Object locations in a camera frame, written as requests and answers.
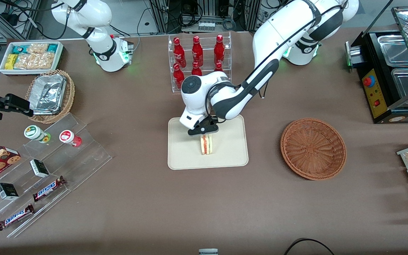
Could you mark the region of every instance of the beige tray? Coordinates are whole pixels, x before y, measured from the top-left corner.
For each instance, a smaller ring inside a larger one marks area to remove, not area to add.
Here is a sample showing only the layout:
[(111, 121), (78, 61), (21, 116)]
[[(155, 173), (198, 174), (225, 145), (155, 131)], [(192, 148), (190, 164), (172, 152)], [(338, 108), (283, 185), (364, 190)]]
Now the beige tray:
[(220, 130), (212, 135), (213, 153), (201, 154), (200, 137), (190, 137), (179, 118), (168, 123), (168, 166), (172, 170), (197, 168), (227, 168), (248, 163), (245, 122), (241, 115), (218, 124)]

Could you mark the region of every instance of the coca-cola bottle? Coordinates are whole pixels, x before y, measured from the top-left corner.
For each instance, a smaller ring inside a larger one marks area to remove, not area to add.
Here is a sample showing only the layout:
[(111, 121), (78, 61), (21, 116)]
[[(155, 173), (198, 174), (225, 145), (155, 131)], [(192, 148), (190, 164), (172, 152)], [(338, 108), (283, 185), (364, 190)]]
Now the coca-cola bottle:
[(223, 36), (217, 35), (217, 43), (214, 48), (214, 63), (223, 63), (225, 61), (225, 45), (223, 44)]
[(218, 63), (215, 64), (215, 70), (214, 71), (222, 72), (223, 69), (221, 67), (222, 67), (222, 63), (219, 61)]
[(180, 65), (178, 63), (174, 63), (173, 68), (174, 82), (176, 83), (177, 88), (180, 89), (182, 87), (182, 82), (185, 79), (185, 76), (183, 75), (183, 71), (180, 70)]
[(197, 61), (193, 62), (193, 69), (191, 70), (191, 74), (202, 76), (201, 68), (199, 68), (199, 63)]
[(203, 54), (203, 47), (199, 42), (199, 36), (193, 36), (193, 48), (191, 49), (193, 53), (193, 61), (197, 61), (199, 66), (204, 65), (204, 54)]
[(180, 45), (180, 39), (175, 37), (173, 39), (174, 42), (174, 58), (176, 63), (178, 63), (182, 68), (187, 66), (187, 61), (185, 60), (185, 51), (183, 47)]

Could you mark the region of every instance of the brown table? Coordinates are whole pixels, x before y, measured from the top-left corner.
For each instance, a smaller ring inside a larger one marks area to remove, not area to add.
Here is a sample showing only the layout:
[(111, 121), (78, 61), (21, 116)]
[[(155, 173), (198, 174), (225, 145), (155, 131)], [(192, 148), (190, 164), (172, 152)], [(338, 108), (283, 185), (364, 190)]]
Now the brown table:
[[(408, 254), (408, 176), (395, 154), (408, 147), (408, 124), (372, 124), (358, 76), (345, 70), (344, 42), (359, 32), (341, 29), (307, 66), (281, 61), (267, 97), (242, 112), (248, 165), (185, 171), (167, 165), (167, 124), (184, 107), (170, 88), (167, 37), (142, 38), (134, 63), (116, 73), (95, 64), (84, 40), (63, 41), (72, 113), (114, 158), (19, 237), (0, 235), (0, 254), (277, 255), (300, 237), (337, 254)], [(253, 69), (251, 38), (233, 33), (235, 82)], [(32, 79), (1, 75), (0, 95), (24, 95)], [(331, 180), (305, 180), (280, 156), (283, 129), (304, 117), (345, 139), (347, 163)], [(5, 113), (0, 145), (26, 143), (29, 124)], [(312, 248), (326, 254), (313, 243), (290, 254)]]

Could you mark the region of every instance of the woven bread basket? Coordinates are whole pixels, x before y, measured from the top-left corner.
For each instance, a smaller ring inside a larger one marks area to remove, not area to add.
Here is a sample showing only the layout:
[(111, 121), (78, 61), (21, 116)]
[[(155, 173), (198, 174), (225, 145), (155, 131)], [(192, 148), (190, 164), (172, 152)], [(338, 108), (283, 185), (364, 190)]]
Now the woven bread basket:
[(288, 166), (310, 180), (334, 177), (344, 167), (347, 151), (340, 134), (315, 118), (290, 123), (281, 136), (281, 153)]
[[(66, 89), (64, 92), (64, 98), (63, 98), (63, 102), (61, 106), (61, 112), (57, 115), (34, 115), (29, 118), (32, 121), (36, 121), (36, 122), (40, 122), (44, 124), (55, 123), (56, 121), (66, 116), (67, 113), (69, 113), (70, 109), (72, 108), (73, 97), (75, 96), (75, 85), (73, 84), (72, 79), (70, 79), (70, 76), (62, 70), (48, 71), (47, 73), (41, 74), (40, 76), (54, 75), (54, 74), (60, 74), (67, 79)], [(29, 99), (29, 95), (31, 94), (31, 89), (33, 88), (34, 81), (35, 79), (33, 80), (33, 82), (31, 82), (28, 92), (26, 93), (26, 96), (24, 97), (26, 100)]]

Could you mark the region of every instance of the snickers bar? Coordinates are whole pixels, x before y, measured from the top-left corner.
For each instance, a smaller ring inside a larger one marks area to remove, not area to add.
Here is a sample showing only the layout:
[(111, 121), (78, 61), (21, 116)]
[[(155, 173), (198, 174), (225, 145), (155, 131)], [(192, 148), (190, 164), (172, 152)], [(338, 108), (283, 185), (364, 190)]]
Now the snickers bar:
[(0, 231), (7, 228), (10, 224), (21, 220), (22, 218), (24, 218), (24, 216), (27, 216), (33, 213), (34, 213), (34, 207), (33, 205), (29, 204), (28, 207), (24, 208), (24, 210), (21, 210), (18, 213), (15, 213), (14, 215), (7, 218), (5, 221), (0, 221)]
[(58, 179), (53, 181), (47, 187), (44, 187), (42, 190), (34, 194), (33, 195), (34, 202), (37, 202), (40, 199), (46, 197), (48, 194), (50, 194), (52, 191), (54, 191), (55, 189), (57, 189), (59, 186), (61, 186), (64, 183), (66, 183), (66, 181), (64, 180), (62, 176), (60, 176)]

